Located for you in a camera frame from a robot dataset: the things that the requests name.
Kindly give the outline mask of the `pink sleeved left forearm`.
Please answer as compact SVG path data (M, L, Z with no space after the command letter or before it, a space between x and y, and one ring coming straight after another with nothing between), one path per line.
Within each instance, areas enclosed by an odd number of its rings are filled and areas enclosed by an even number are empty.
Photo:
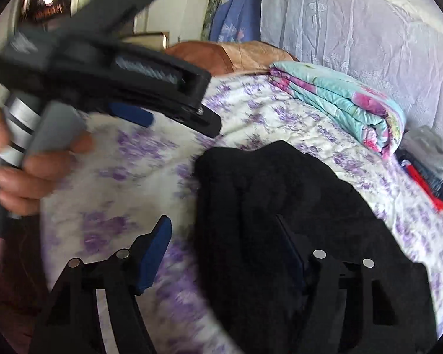
M27 353L45 302L48 286L40 239L0 239L0 353Z

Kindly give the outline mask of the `person's left hand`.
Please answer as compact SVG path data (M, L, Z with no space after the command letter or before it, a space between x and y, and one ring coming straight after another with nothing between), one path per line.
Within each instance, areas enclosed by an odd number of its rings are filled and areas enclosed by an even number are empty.
M72 172L76 155L92 149L92 135L85 130L68 150L31 155L25 158L21 169L1 167L0 204L19 216L36 215L40 211L40 200Z

